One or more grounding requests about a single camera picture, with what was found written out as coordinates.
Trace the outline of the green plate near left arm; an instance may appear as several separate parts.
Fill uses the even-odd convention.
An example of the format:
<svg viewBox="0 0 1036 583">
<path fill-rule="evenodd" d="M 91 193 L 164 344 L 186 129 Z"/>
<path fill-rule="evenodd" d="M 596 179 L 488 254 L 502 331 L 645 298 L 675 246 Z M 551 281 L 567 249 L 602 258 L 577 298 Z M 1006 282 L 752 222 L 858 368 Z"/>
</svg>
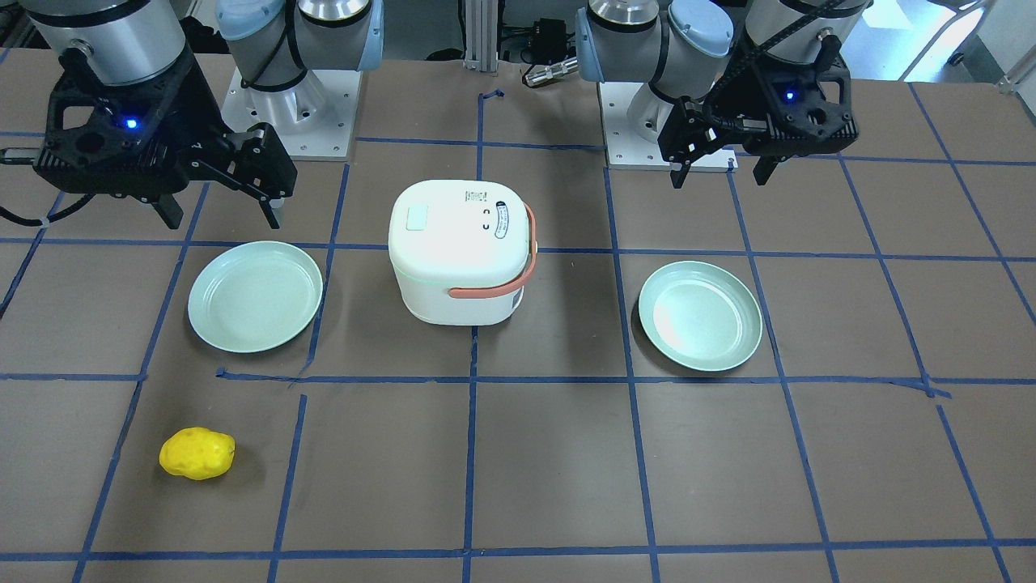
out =
<svg viewBox="0 0 1036 583">
<path fill-rule="evenodd" d="M 655 270 L 637 313 L 648 340 L 677 365 L 703 372 L 739 368 L 762 341 L 762 310 L 744 282 L 707 262 Z"/>
</svg>

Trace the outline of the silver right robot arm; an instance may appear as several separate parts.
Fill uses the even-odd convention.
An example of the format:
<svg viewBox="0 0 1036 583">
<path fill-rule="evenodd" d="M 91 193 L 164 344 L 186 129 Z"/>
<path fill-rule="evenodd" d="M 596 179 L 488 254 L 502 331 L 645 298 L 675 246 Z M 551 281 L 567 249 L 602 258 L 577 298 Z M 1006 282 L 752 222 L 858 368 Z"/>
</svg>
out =
<svg viewBox="0 0 1036 583">
<path fill-rule="evenodd" d="M 340 111 L 318 71 L 367 71 L 384 58 L 380 1 L 219 1 L 219 34 L 236 60 L 248 128 L 223 119 L 214 93 L 167 1 L 25 1 L 23 11 L 56 53 L 62 76 L 49 93 L 37 149 L 4 148 L 2 162 L 78 196 L 66 209 L 25 218 L 45 226 L 94 196 L 136 199 L 171 229 L 175 195 L 215 181 L 251 197 L 270 227 L 297 170 L 282 138 L 337 128 Z"/>
</svg>

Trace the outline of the green plate near right arm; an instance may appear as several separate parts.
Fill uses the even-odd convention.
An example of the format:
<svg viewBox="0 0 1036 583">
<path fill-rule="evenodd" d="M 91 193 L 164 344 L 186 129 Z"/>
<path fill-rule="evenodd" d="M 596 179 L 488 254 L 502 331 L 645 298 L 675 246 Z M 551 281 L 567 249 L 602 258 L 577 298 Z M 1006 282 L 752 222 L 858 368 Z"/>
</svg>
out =
<svg viewBox="0 0 1036 583">
<path fill-rule="evenodd" d="M 204 343 L 230 353 L 261 353 L 299 336 L 315 320 L 321 269 L 300 247 L 263 240 L 229 249 L 193 281 L 189 324 Z"/>
</svg>

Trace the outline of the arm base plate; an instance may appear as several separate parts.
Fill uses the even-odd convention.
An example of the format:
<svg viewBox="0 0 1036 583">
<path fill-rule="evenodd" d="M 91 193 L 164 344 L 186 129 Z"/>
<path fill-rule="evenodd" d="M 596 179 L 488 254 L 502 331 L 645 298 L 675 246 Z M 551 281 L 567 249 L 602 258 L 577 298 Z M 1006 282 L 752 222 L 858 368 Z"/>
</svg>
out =
<svg viewBox="0 0 1036 583">
<path fill-rule="evenodd" d="M 236 132 L 270 123 L 293 161 L 348 161 L 359 109 L 363 72 L 315 70 L 277 92 L 240 86 L 234 71 L 223 99 L 223 121 Z"/>
<path fill-rule="evenodd" d="M 611 169 L 673 169 L 658 145 L 659 133 L 669 118 L 670 103 L 659 99 L 645 83 L 599 83 L 598 95 Z"/>
</svg>

